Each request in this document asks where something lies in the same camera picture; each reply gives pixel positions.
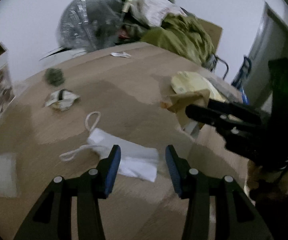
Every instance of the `ear loop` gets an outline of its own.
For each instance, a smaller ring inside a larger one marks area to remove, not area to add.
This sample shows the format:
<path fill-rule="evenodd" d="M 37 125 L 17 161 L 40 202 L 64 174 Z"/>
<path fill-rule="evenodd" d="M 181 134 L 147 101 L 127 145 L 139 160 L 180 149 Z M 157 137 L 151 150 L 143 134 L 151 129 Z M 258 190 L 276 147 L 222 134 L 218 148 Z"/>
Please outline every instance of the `ear loop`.
<path fill-rule="evenodd" d="M 96 118 L 95 122 L 93 123 L 92 127 L 90 127 L 89 124 L 88 124 L 88 120 L 89 120 L 89 118 L 91 117 L 91 115 L 93 115 L 93 114 L 97 114 L 97 118 Z M 91 112 L 91 113 L 89 113 L 89 114 L 86 116 L 86 118 L 85 118 L 85 128 L 87 129 L 87 131 L 89 131 L 89 132 L 91 133 L 91 132 L 95 129 L 95 127 L 97 126 L 100 118 L 101 118 L 101 113 L 100 113 L 100 112 Z M 61 154 L 59 157 L 60 157 L 60 160 L 61 160 L 61 161 L 63 161 L 63 162 L 69 162 L 69 161 L 71 161 L 72 159 L 74 159 L 75 156 L 76 156 L 79 152 L 81 152 L 81 151 L 83 151 L 83 150 L 85 150 L 85 149 L 94 149 L 94 148 L 96 148 L 96 147 L 99 147 L 99 146 L 97 146 L 97 145 L 84 144 L 84 145 L 82 145 L 81 147 L 79 147 L 79 148 L 76 149 L 76 150 L 72 150 L 72 151 L 70 151 L 70 152 L 66 152 L 66 153 Z"/>

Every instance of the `white wall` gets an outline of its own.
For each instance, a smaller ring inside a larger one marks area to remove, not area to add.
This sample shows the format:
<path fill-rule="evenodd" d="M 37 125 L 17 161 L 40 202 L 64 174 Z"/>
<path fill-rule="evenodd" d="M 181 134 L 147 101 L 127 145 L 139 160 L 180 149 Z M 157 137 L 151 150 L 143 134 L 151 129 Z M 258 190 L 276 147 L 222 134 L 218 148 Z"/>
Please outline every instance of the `white wall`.
<path fill-rule="evenodd" d="M 0 42 L 9 50 L 14 82 L 43 69 L 39 61 L 58 48 L 55 31 L 72 0 L 1 0 Z"/>
<path fill-rule="evenodd" d="M 243 55 L 252 47 L 265 1 L 288 26 L 288 5 L 284 0 L 176 0 L 176 3 L 197 17 L 223 28 L 217 54 L 226 60 L 231 82 L 238 72 Z M 216 74 L 222 76 L 224 67 L 218 65 Z"/>

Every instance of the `folded face mask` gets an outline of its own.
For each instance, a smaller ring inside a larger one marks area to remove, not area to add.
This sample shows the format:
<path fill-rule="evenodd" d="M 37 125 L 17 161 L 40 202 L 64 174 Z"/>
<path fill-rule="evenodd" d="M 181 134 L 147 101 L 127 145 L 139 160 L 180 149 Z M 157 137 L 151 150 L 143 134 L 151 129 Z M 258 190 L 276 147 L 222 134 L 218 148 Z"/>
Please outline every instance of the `folded face mask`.
<path fill-rule="evenodd" d="M 88 119 L 92 114 L 98 117 L 91 128 L 88 126 Z M 100 159 L 107 158 L 113 145 L 119 145 L 121 148 L 121 162 L 118 173 L 121 175 L 136 177 L 154 182 L 157 176 L 157 165 L 159 162 L 158 151 L 154 148 L 146 148 L 136 143 L 123 140 L 113 136 L 105 131 L 95 128 L 100 119 L 100 112 L 92 112 L 85 119 L 85 127 L 90 131 L 87 138 L 87 145 L 60 155 L 62 161 L 71 161 L 78 152 L 90 148 L 93 149 Z"/>

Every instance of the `table top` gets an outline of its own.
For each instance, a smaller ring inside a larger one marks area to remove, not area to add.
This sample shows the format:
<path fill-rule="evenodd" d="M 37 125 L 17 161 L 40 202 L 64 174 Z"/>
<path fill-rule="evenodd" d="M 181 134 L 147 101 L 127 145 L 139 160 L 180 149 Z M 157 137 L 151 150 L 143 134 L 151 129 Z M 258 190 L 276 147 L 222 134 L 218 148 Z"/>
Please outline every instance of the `table top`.
<path fill-rule="evenodd" d="M 126 51 L 131 58 L 113 57 Z M 113 193 L 100 200 L 107 239 L 180 239 L 188 202 L 174 193 L 164 161 L 165 147 L 173 144 L 178 154 L 207 175 L 233 175 L 240 184 L 246 176 L 246 160 L 223 148 L 223 139 L 205 125 L 197 143 L 179 132 L 175 114 L 161 109 L 160 101 L 173 94 L 171 76 L 195 71 L 212 77 L 236 96 L 235 88 L 213 73 L 169 51 L 139 42 L 92 52 L 59 64 L 65 83 L 52 88 L 44 72 L 26 80 L 29 88 L 5 113 L 0 125 L 0 153 L 17 153 L 20 197 L 0 198 L 0 235 L 13 239 L 23 219 L 49 182 L 58 175 L 80 176 L 95 167 L 99 158 L 86 150 L 64 163 L 61 153 L 86 143 L 84 119 L 89 112 L 102 114 L 98 127 L 120 138 L 160 153 L 154 183 L 118 175 Z M 51 92 L 66 88 L 81 96 L 65 112 L 43 107 Z M 76 232 L 76 200 L 73 199 L 72 234 Z"/>

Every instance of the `silver screw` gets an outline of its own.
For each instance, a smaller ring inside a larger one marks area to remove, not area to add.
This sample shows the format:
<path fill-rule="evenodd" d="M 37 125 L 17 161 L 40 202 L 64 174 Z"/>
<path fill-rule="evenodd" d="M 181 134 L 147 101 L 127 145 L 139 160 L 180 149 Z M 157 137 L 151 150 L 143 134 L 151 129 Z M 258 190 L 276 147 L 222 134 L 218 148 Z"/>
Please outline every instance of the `silver screw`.
<path fill-rule="evenodd" d="M 88 174 L 90 174 L 90 175 L 96 175 L 98 172 L 99 172 L 99 171 L 98 171 L 97 169 L 90 169 L 90 170 L 88 171 Z"/>
<path fill-rule="evenodd" d="M 238 134 L 239 130 L 237 130 L 236 127 L 234 127 L 233 129 L 231 129 L 231 133 L 232 134 Z"/>
<path fill-rule="evenodd" d="M 234 180 L 231 176 L 225 176 L 224 179 L 226 182 L 233 182 Z"/>
<path fill-rule="evenodd" d="M 61 181 L 62 181 L 62 177 L 61 176 L 57 176 L 57 177 L 55 177 L 54 179 L 53 179 L 53 181 L 55 182 L 55 183 L 60 183 Z"/>
<path fill-rule="evenodd" d="M 192 175 L 197 175 L 197 174 L 198 174 L 198 170 L 197 170 L 197 169 L 194 169 L 194 168 L 189 169 L 188 172 L 189 172 L 190 174 L 192 174 Z"/>

